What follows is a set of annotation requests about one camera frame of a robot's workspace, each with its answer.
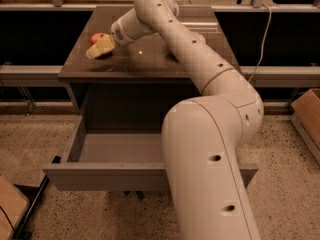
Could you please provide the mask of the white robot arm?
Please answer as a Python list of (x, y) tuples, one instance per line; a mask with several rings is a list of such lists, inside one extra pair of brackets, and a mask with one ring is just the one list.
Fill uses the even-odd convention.
[(134, 0), (90, 59), (158, 33), (199, 96), (179, 102), (162, 124), (162, 154), (183, 240), (261, 240), (236, 148), (258, 131), (263, 102), (252, 85), (176, 17), (173, 0)]

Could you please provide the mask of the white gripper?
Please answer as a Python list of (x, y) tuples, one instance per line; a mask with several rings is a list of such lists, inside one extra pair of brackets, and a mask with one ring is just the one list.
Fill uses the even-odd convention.
[(132, 8), (112, 24), (111, 35), (105, 33), (106, 36), (102, 44), (90, 46), (86, 51), (86, 56), (89, 59), (96, 59), (110, 53), (115, 48), (115, 42), (120, 46), (128, 46), (138, 39), (154, 33), (155, 30), (140, 20), (136, 10)]

